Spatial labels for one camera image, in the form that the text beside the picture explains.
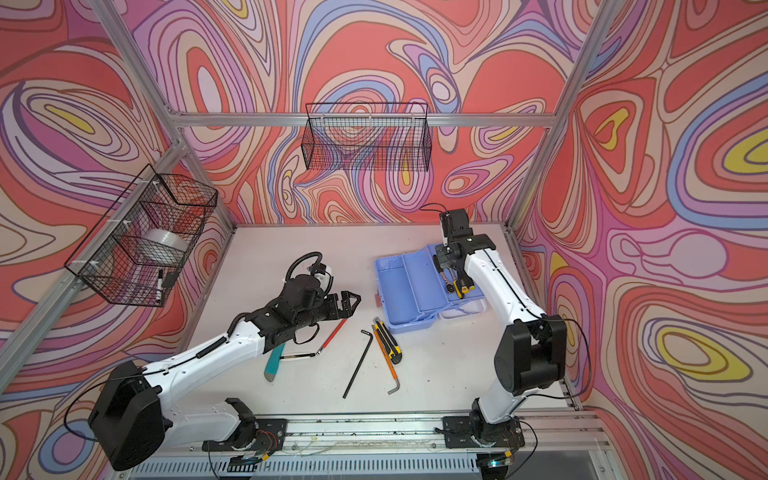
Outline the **yellow black utility knife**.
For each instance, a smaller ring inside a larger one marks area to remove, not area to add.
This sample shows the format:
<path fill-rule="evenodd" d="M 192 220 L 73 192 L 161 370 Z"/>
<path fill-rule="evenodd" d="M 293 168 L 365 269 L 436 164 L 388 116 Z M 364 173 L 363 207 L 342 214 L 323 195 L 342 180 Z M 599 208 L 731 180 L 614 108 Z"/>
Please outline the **yellow black utility knife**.
<path fill-rule="evenodd" d="M 402 350 L 395 341 L 387 326 L 378 318 L 374 318 L 374 327 L 380 334 L 386 352 L 393 365 L 398 365 L 402 361 Z"/>

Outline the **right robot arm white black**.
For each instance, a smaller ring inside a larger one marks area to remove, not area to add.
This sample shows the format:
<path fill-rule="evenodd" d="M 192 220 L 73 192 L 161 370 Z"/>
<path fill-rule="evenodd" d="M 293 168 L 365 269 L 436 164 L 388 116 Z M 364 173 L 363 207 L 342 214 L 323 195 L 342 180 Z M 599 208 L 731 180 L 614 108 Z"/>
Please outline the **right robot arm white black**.
<path fill-rule="evenodd" d="M 477 400 L 482 422 L 495 425 L 512 418 L 531 396 L 539 395 L 565 374 L 567 326 L 548 315 L 506 268 L 495 243 L 476 234 L 463 209 L 439 213 L 443 243 L 438 265 L 456 274 L 460 296 L 477 287 L 503 325 L 493 358 L 496 379 Z"/>

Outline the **white pink tool box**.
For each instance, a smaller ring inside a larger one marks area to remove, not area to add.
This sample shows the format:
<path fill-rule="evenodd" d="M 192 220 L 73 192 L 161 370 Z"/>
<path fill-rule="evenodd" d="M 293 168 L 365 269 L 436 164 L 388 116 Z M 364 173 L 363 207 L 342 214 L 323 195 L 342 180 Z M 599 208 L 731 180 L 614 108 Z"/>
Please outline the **white pink tool box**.
<path fill-rule="evenodd" d="M 387 327 L 394 334 L 428 329 L 440 319 L 458 320 L 487 310 L 479 289 L 471 290 L 463 299 L 447 292 L 433 265 L 435 247 L 429 244 L 418 251 L 374 261 L 377 293 Z M 445 273 L 454 280 L 453 271 Z"/>

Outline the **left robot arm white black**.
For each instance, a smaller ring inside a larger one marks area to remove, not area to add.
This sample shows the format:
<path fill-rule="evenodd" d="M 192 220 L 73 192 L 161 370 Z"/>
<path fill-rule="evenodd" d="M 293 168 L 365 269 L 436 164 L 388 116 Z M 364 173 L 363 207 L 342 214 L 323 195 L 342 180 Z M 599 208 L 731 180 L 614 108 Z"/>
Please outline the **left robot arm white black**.
<path fill-rule="evenodd" d="M 207 442 L 251 449 L 259 427 L 242 400 L 189 409 L 179 403 L 229 369 L 294 340 L 299 330 L 354 315 L 361 296 L 332 292 L 333 275 L 322 259 L 318 251 L 299 257 L 274 299 L 236 315 L 218 336 L 143 367 L 132 361 L 115 367 L 87 420 L 111 467 L 130 470 L 165 446 Z"/>

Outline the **teal utility knife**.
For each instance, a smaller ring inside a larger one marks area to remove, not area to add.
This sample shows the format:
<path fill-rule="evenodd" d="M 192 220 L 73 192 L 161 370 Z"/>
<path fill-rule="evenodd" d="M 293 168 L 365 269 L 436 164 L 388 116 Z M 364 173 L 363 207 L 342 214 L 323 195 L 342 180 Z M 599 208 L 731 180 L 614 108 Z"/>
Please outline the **teal utility knife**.
<path fill-rule="evenodd" d="M 277 375 L 285 345 L 276 346 L 270 353 L 263 375 L 268 382 L 273 382 Z"/>

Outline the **large screwdriver black yellow handle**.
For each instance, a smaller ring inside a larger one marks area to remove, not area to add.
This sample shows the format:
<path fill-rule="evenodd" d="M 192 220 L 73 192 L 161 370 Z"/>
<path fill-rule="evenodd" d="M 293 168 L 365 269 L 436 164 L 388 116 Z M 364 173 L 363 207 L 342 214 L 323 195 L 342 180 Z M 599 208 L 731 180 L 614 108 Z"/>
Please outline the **large screwdriver black yellow handle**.
<path fill-rule="evenodd" d="M 463 299 L 475 288 L 474 281 L 464 270 L 456 270 L 453 280 L 454 290 L 459 299 Z"/>

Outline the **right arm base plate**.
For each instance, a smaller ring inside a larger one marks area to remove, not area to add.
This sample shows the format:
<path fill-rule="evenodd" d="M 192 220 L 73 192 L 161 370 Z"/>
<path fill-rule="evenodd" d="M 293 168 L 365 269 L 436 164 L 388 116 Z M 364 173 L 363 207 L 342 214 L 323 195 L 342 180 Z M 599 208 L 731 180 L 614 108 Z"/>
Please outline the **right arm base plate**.
<path fill-rule="evenodd" d="M 449 449 L 504 448 L 515 452 L 526 445 L 517 418 L 489 424 L 471 415 L 444 416 L 436 432 L 443 436 Z"/>

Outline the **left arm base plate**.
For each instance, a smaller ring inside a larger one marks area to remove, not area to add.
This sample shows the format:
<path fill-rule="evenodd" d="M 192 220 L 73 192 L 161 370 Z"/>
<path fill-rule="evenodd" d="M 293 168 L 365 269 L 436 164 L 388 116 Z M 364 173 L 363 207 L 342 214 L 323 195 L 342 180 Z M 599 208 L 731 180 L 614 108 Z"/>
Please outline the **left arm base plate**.
<path fill-rule="evenodd" d="M 285 418 L 260 418 L 238 426 L 226 440 L 204 441 L 205 452 L 253 452 L 266 454 L 283 448 L 288 420 Z"/>

